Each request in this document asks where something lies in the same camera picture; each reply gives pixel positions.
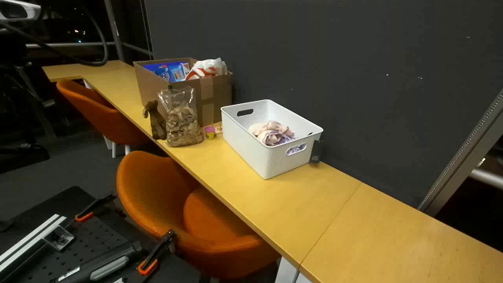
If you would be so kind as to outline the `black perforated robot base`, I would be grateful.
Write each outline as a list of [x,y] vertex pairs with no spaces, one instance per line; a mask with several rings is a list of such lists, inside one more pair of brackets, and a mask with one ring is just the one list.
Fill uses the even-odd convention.
[[1,225],[0,283],[148,283],[137,266],[149,241],[115,208],[115,200],[91,219],[74,216],[93,198],[80,187],[17,214]]

